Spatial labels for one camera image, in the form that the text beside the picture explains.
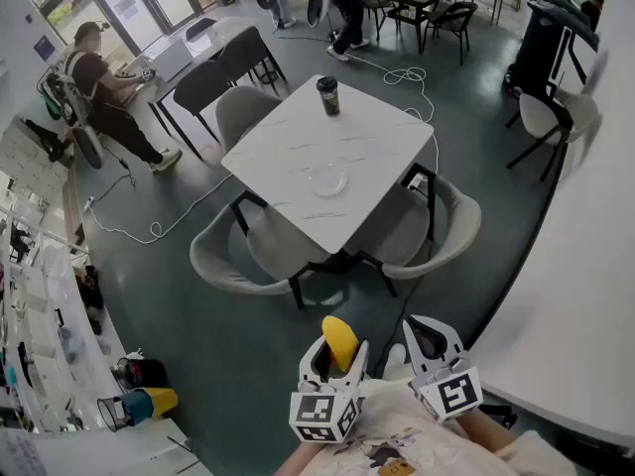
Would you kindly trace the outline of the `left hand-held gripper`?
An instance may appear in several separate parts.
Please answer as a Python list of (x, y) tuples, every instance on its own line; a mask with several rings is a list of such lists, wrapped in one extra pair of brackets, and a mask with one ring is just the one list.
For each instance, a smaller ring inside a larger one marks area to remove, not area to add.
[(343, 385), (327, 383), (327, 342), (317, 339), (302, 357), (298, 390), (291, 394), (289, 426), (301, 442), (343, 443), (359, 419), (369, 342), (356, 348), (342, 377)]

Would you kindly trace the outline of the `white round plate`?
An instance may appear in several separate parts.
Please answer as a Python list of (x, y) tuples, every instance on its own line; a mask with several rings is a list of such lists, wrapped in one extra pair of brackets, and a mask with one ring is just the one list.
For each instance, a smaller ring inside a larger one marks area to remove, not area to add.
[(316, 166), (309, 174), (311, 192), (321, 197), (338, 195), (346, 187), (347, 181), (347, 171), (335, 164)]

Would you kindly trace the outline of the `white shelf unit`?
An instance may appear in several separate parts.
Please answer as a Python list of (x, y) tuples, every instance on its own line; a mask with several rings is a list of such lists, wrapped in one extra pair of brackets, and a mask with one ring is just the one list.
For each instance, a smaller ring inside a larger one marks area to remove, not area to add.
[(98, 401), (119, 392), (71, 159), (51, 161), (20, 118), (0, 131), (0, 424), (35, 433), (104, 428)]

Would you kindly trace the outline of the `grey upholstered chair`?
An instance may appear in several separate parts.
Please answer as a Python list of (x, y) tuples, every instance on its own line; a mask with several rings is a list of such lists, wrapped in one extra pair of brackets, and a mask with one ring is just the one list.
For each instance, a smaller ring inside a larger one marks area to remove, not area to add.
[(222, 153), (226, 155), (281, 103), (280, 98), (252, 86), (235, 86), (221, 95), (217, 100), (215, 118)]
[[(433, 192), (424, 200), (400, 184), (393, 185), (353, 234), (344, 250), (363, 255), (389, 279), (421, 277), (458, 257), (473, 242), (480, 228), (481, 208), (442, 176), (432, 182)], [(444, 239), (426, 260), (423, 250), (432, 241), (432, 201), (445, 210)]]
[(280, 296), (292, 290), (290, 278), (309, 263), (322, 264), (330, 255), (273, 207), (265, 207), (248, 223), (246, 243), (257, 265), (274, 282), (260, 285), (235, 268), (229, 251), (237, 222), (229, 205), (190, 244), (190, 262), (210, 285), (231, 293)]

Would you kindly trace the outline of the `grey rectangular table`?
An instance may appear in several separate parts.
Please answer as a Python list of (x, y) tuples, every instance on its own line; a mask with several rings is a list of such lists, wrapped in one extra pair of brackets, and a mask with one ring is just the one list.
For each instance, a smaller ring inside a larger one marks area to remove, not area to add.
[[(159, 78), (156, 78), (153, 81), (153, 84), (155, 85), (155, 93), (154, 97), (148, 101), (151, 111), (158, 119), (159, 123), (163, 126), (164, 130), (166, 132), (175, 131), (181, 141), (186, 144), (196, 157), (200, 156), (198, 149), (191, 141), (191, 138), (180, 126), (173, 114), (168, 110), (165, 105), (165, 100), (168, 97), (172, 97), (174, 100), (174, 90), (179, 81), (183, 79), (185, 75), (204, 61), (217, 61), (216, 57), (225, 45), (239, 33), (251, 26), (255, 27), (252, 21), (246, 18), (237, 17), (222, 18), (214, 22), (211, 26), (203, 29), (198, 36), (185, 42), (185, 45), (193, 54), (192, 61), (190, 61), (188, 65), (182, 68), (173, 78), (167, 81)], [(255, 73), (253, 73), (252, 76), (252, 82), (260, 83)]]

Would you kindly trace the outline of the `yellow banana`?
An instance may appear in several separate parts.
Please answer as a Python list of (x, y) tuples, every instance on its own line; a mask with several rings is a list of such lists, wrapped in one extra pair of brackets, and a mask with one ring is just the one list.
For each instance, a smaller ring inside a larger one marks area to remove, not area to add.
[(329, 315), (323, 319), (321, 329), (338, 369), (346, 371), (359, 345), (352, 328), (340, 318)]

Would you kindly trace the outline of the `black cup with lid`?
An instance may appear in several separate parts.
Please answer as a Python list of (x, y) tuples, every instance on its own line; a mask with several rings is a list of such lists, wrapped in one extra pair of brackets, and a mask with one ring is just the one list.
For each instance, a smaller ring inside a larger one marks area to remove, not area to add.
[(323, 76), (317, 80), (316, 87), (325, 114), (328, 116), (338, 115), (340, 107), (337, 80), (333, 76)]

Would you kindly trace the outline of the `white chair with black legs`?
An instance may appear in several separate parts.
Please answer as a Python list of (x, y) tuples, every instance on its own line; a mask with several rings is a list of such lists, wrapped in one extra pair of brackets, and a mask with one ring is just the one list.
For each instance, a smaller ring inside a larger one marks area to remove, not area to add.
[(506, 124), (507, 128), (511, 128), (520, 119), (526, 133), (534, 139), (529, 148), (506, 165), (507, 169), (513, 169), (543, 146), (553, 148), (540, 182), (547, 179), (557, 157), (563, 156), (569, 144), (590, 131), (600, 116), (599, 108), (590, 95), (571, 93), (555, 86), (553, 89), (553, 97), (545, 100), (522, 93), (518, 98), (517, 113)]

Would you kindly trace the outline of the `teal and yellow bin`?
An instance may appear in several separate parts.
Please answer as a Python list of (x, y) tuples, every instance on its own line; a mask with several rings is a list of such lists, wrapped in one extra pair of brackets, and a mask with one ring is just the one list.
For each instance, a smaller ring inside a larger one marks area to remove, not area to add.
[(127, 424), (134, 426), (146, 419), (161, 417), (174, 409), (179, 399), (170, 388), (138, 388), (124, 395), (121, 402)]

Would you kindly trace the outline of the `black mesh bin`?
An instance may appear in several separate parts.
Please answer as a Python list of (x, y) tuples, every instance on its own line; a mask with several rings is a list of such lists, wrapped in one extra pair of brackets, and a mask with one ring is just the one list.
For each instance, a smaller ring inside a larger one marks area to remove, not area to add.
[(97, 407), (105, 425), (111, 431), (116, 432), (129, 425), (130, 418), (120, 397), (98, 399)]

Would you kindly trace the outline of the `black round bin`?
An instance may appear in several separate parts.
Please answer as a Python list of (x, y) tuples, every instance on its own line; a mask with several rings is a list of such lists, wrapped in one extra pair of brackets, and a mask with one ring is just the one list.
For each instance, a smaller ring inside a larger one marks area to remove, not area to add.
[(121, 358), (113, 368), (118, 383), (127, 390), (164, 388), (168, 384), (164, 365), (155, 359)]

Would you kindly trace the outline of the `person's left forearm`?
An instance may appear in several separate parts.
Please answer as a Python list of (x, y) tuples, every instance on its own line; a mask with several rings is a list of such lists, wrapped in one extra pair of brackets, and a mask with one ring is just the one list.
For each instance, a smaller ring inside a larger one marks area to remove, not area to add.
[(324, 444), (321, 443), (302, 442), (274, 476), (299, 476), (323, 448)]

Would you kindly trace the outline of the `person's right forearm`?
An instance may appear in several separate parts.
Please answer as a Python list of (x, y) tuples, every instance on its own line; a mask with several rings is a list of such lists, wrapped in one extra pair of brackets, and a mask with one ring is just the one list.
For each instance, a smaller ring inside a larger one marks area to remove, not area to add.
[(507, 453), (516, 441), (508, 429), (479, 409), (459, 416), (456, 422), (470, 441), (493, 454)]

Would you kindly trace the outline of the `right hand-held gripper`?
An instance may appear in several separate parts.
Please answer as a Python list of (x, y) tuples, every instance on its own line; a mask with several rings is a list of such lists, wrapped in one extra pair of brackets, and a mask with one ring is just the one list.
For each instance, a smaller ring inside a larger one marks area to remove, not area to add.
[(464, 354), (452, 326), (428, 316), (408, 316), (403, 331), (416, 376), (411, 388), (435, 422), (457, 419), (483, 403), (476, 366), (457, 372), (445, 367), (430, 376), (430, 366), (451, 366)]

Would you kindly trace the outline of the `black machine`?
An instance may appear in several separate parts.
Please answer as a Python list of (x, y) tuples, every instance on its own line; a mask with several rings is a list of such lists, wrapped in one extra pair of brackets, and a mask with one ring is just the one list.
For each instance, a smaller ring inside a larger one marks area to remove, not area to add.
[(581, 40), (598, 51), (599, 36), (591, 18), (570, 0), (530, 0), (528, 7), (531, 18), (505, 76), (509, 94), (516, 99), (522, 94), (552, 97), (565, 57), (571, 59), (579, 80), (586, 83), (587, 74), (576, 57), (574, 42)]

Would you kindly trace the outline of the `dark grey chair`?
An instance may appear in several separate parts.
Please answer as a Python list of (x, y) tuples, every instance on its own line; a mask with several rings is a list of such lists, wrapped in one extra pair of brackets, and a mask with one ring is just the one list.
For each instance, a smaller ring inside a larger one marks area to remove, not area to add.
[(207, 60), (179, 81), (174, 90), (174, 101), (195, 117), (210, 136), (220, 143), (201, 112), (231, 87), (231, 80), (222, 65), (218, 61)]
[(275, 82), (284, 76), (279, 64), (263, 41), (258, 29), (251, 26), (231, 39), (216, 60), (226, 73), (229, 82), (237, 85), (240, 78), (247, 74), (253, 79), (255, 73), (260, 83), (270, 84), (278, 93)]

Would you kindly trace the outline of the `person's cream printed shirt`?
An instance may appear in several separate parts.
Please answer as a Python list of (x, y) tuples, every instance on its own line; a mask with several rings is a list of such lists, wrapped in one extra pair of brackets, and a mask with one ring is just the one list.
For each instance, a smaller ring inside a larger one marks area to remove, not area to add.
[(325, 445), (299, 476), (577, 476), (574, 465), (528, 430), (497, 455), (470, 441), (456, 420), (437, 424), (407, 380), (362, 387), (359, 420)]

